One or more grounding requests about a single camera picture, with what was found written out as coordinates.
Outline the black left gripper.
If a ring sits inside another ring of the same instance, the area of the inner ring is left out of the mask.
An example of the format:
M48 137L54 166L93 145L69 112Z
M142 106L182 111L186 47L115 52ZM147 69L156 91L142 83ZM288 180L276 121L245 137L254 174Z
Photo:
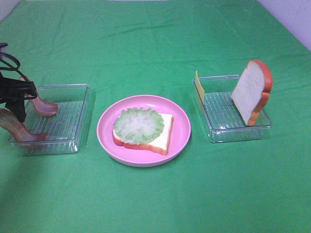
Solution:
M33 82L5 78L0 74L0 102L6 103L5 107L16 116L19 122L24 122L26 118L24 100L35 98L37 92Z

